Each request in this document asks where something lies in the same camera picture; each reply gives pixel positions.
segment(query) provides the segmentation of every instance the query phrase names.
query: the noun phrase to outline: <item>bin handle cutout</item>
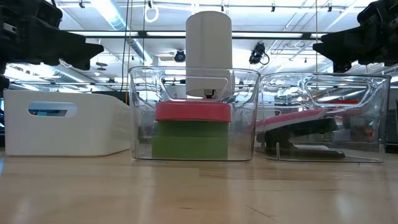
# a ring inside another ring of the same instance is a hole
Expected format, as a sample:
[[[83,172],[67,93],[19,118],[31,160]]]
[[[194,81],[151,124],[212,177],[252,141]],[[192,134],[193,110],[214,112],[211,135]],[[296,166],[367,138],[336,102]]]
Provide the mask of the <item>bin handle cutout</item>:
[[[77,106],[71,102],[33,101],[27,110],[32,116],[71,118],[77,113]]]
[[[227,87],[228,87],[228,83],[229,83],[229,80],[226,78],[226,77],[199,77],[199,76],[189,76],[189,77],[187,77],[186,79],[197,79],[197,80],[223,80],[223,81],[225,81],[225,85],[224,85],[224,87],[223,87],[223,90],[221,91],[221,93],[217,93],[217,96],[216,96],[216,98],[209,98],[209,99],[205,99],[205,98],[176,98],[176,97],[173,97],[173,96],[171,96],[170,95],[170,93],[169,93],[169,91],[168,91],[168,88],[166,88],[166,86],[164,85],[164,80],[165,80],[165,78],[167,78],[167,77],[169,77],[169,78],[175,78],[175,75],[161,75],[160,77],[159,77],[159,83],[160,83],[160,86],[162,87],[162,90],[167,94],[167,96],[168,96],[168,98],[171,100],[171,101],[203,101],[203,100],[206,100],[206,101],[220,101],[220,99],[223,97],[223,95],[224,95],[224,93],[225,93],[225,91],[226,91],[226,89],[227,89]]]
[[[336,98],[333,98],[331,96],[330,100],[327,100],[326,102],[319,101],[319,99],[316,99],[312,96],[312,92],[308,88],[313,88],[317,86],[318,88],[322,88],[323,86],[327,86],[328,88],[334,87],[335,85],[331,84],[331,82],[323,82],[323,81],[309,81],[305,83],[305,91],[308,93],[308,96],[311,98],[313,103],[318,106],[341,106],[341,107],[352,107],[352,106],[360,106],[361,104],[364,103],[366,100],[366,97],[369,95],[369,92],[372,89],[372,86],[368,82],[356,82],[356,83],[349,83],[349,85],[345,86],[344,83],[339,83],[341,89],[345,88],[352,88],[357,90],[357,94],[361,94],[362,96],[360,99],[355,99],[355,100],[341,100],[339,97],[336,95]]]

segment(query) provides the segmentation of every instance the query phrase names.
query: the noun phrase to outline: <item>red lid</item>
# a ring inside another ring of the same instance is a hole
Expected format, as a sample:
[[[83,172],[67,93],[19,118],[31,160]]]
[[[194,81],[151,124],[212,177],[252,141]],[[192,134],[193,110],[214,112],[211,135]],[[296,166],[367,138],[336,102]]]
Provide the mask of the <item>red lid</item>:
[[[231,107],[220,102],[165,101],[156,104],[155,119],[231,122]]]

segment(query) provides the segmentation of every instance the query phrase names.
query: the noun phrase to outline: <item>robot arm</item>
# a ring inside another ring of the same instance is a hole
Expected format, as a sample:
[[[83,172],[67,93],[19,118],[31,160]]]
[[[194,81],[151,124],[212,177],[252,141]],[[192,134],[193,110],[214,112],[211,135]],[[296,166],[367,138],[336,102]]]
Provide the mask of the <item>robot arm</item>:
[[[0,74],[7,63],[58,65],[62,59],[75,68],[90,69],[90,59],[104,48],[87,44],[82,35],[59,30],[62,11],[44,0],[0,2]],[[0,80],[0,89],[4,86]]]
[[[357,16],[359,27],[321,37],[313,50],[333,61],[333,71],[344,73],[351,63],[398,63],[398,0],[378,0]]]

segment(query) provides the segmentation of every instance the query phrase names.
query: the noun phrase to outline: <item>white storage bin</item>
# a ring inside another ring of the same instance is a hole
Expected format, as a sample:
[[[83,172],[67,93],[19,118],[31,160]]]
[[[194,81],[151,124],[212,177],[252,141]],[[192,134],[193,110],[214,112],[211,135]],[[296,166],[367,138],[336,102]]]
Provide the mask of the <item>white storage bin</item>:
[[[6,154],[106,156],[130,148],[129,106],[98,94],[4,91]]]

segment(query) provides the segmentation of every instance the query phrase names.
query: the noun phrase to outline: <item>stapler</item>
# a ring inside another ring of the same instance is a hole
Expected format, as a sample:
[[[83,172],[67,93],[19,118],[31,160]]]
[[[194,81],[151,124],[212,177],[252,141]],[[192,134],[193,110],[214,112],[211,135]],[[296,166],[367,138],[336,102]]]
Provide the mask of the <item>stapler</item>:
[[[322,143],[301,144],[292,143],[292,139],[309,134],[325,134],[337,131],[338,127],[333,118],[324,118],[326,110],[306,110],[282,114],[258,121],[256,126],[257,142],[261,143],[261,150],[268,156],[296,157],[296,158],[331,158],[342,159],[343,151],[331,150]]]

